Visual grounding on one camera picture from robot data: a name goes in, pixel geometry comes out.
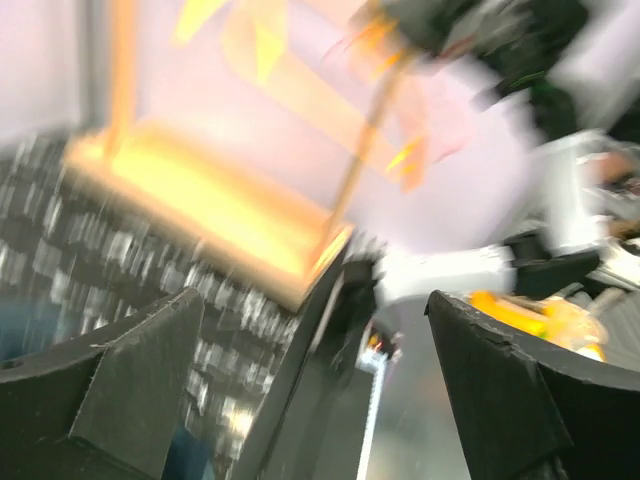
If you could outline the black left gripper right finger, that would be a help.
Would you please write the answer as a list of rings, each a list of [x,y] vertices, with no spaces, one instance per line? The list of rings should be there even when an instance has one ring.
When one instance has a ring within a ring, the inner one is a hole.
[[[575,354],[440,291],[426,312],[472,478],[638,478],[638,372]]]

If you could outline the yellow plastic hanger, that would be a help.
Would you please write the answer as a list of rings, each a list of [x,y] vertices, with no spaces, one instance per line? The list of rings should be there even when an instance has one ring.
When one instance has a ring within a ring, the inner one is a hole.
[[[475,291],[471,306],[494,319],[586,358],[605,362],[602,345],[608,332],[589,310],[555,295],[542,301],[526,297]]]

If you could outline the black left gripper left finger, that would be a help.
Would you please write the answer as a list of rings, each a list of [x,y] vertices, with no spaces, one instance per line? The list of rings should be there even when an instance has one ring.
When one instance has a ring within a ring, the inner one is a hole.
[[[203,313],[186,288],[2,362],[2,478],[160,478]]]

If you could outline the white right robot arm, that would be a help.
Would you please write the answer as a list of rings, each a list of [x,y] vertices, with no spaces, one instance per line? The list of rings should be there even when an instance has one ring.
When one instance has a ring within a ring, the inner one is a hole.
[[[639,76],[638,3],[393,1],[382,11],[409,47],[437,56],[472,17],[471,55],[498,78],[480,101],[524,96],[532,147],[501,160],[487,153],[436,178],[422,214],[469,249],[386,256],[381,303],[485,286],[544,298],[594,271],[606,233],[587,181],[601,164],[596,144]]]

